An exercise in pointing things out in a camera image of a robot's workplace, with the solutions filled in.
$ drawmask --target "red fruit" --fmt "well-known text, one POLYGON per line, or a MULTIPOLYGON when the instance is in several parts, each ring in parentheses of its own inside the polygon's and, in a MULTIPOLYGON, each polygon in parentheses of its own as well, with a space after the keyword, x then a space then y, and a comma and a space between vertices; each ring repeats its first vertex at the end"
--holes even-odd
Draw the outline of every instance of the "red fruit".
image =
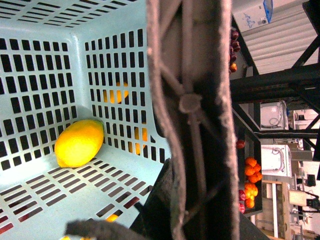
POLYGON ((243 149, 246 145, 246 142, 243 141, 242 139, 239 139, 236 141, 236 149, 243 149))
POLYGON ((242 189, 239 190, 239 201, 246 200, 246 193, 242 189))
POLYGON ((234 48, 232 46, 229 46, 229 54, 233 54, 234 53, 234 48))
POLYGON ((239 202, 239 211, 240 213, 244 214, 246 211, 245 205, 243 205, 241 202, 239 202))
POLYGON ((230 69, 230 71, 231 71, 232 73, 236 72, 236 71, 237 71, 237 64, 232 63, 232 64, 230 65, 229 69, 230 69))
POLYGON ((233 63, 237 60, 237 55, 235 53, 230 54, 230 63, 233 63))
POLYGON ((240 46, 237 46, 237 47, 234 49, 234 52, 235 52, 235 53, 238 53, 238 52, 240 52, 240 50, 241 50, 241 47, 240 47, 240 46))
POLYGON ((231 31, 231 39, 232 40, 237 40, 239 37, 239 33, 237 31, 231 31))
POLYGON ((240 49, 241 49, 240 48, 240 43, 238 41, 236 41, 236 40, 231 40, 230 45, 233 47, 233 51, 235 53, 239 52, 240 49))

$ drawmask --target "lemon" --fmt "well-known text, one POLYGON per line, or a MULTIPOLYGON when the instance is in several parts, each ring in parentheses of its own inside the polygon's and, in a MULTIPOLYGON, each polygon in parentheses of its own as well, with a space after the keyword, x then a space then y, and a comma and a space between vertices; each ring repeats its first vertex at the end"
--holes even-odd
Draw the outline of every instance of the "lemon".
POLYGON ((71 124, 58 137, 54 152, 61 168, 77 168, 88 163, 104 141, 103 123, 81 120, 71 124))

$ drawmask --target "orange fruit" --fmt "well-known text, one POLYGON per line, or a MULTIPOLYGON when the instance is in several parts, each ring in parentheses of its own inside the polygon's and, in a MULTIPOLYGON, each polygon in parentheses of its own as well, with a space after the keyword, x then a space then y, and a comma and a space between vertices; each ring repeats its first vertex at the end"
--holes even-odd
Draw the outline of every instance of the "orange fruit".
POLYGON ((247 208, 252 209, 255 206, 255 201, 249 198, 244 201, 244 204, 247 208))
POLYGON ((245 193, 245 199, 249 199, 249 198, 251 197, 251 192, 250 192, 250 190, 245 189, 245 190, 244 190, 244 193, 245 193))
POLYGON ((247 178, 251 183, 255 184, 262 179, 262 174, 260 172, 255 172, 253 175, 248 176, 247 178))
POLYGON ((257 164, 257 160, 255 160, 252 156, 249 156, 245 159, 245 164, 254 167, 257 164))
POLYGON ((232 63, 232 64, 230 65, 229 69, 230 69, 230 71, 231 71, 232 73, 236 72, 236 71, 237 71, 237 64, 236 64, 235 62, 232 63))
POLYGON ((259 172, 261 170, 261 166, 259 163, 257 163, 253 168, 256 172, 259 172))
MULTIPOLYGON (((139 137, 139 131, 140 131, 140 128, 138 127, 135 127, 134 128, 134 139, 136 140, 139 140, 140 137, 139 137)), ((142 128, 142 140, 144 142, 147 142, 148 141, 148 130, 146 128, 142 128)), ((133 150, 133 145, 132 144, 129 144, 129 152, 130 153, 133 153, 134 150, 133 150)), ((141 152, 141 149, 140 149, 140 144, 139 143, 135 143, 135 154, 137 155, 140 155, 140 152, 141 152)))
POLYGON ((256 186, 256 185, 254 185, 254 184, 251 183, 251 182, 245 182, 245 183, 244 183, 244 188, 245 188, 245 189, 248 189, 248 190, 254 188, 255 186, 256 186))
MULTIPOLYGON (((117 82, 115 85, 117 87, 121 86, 120 82, 117 82)), ((123 86, 124 87, 128 87, 128 83, 124 82, 123 86)), ((103 90, 102 93, 103 93, 103 101, 105 103, 107 103, 108 102, 107 90, 103 90)), ((116 91, 110 90, 109 94, 110 94, 110 103, 114 104, 115 102, 117 102, 119 104, 119 103, 122 102, 122 91, 121 90, 116 90, 116 91)), ((125 99, 128 95, 129 95, 129 92, 128 91, 124 91, 124 95, 123 95, 124 98, 123 99, 125 99)))
POLYGON ((246 176, 251 176, 254 173, 255 173, 255 169, 251 165, 246 164, 244 167, 244 174, 246 176))
POLYGON ((253 191, 253 196, 257 196, 258 195, 258 188, 257 187, 255 187, 255 190, 253 191))

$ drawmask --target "yellow lemon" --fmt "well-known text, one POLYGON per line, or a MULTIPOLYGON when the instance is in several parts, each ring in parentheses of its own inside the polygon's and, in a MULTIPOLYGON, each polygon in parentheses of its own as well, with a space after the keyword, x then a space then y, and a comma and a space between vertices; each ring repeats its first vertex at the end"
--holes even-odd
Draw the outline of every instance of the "yellow lemon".
POLYGON ((71 124, 54 145, 56 160, 61 168, 77 168, 88 163, 104 141, 103 123, 81 120, 71 124))
POLYGON ((106 221, 109 222, 109 223, 112 223, 112 222, 114 222, 117 218, 118 218, 117 215, 112 214, 112 215, 108 216, 108 218, 106 219, 106 221))
MULTIPOLYGON (((134 129, 134 139, 139 140, 139 128, 138 128, 138 127, 136 127, 136 128, 134 129)), ((148 131, 147 131, 146 128, 142 128, 142 140, 145 141, 145 142, 148 141, 148 131)), ((134 151, 133 151, 133 147, 132 147, 132 143, 129 144, 129 152, 130 152, 130 153, 133 153, 133 152, 134 152, 134 151)), ((140 144, 139 144, 139 143, 136 143, 136 144, 135 144, 135 154, 140 155, 140 152, 141 152, 141 150, 140 150, 140 144)))

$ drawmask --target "wall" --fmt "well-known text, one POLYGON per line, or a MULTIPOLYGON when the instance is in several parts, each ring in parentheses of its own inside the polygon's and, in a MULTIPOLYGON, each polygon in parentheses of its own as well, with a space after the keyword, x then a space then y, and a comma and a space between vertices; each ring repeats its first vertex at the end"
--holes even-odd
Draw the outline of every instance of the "wall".
MULTIPOLYGON (((270 24, 242 33, 260 74, 289 69, 317 34, 302 7, 305 0, 274 0, 270 24)), ((318 61, 318 51, 306 62, 318 61)))

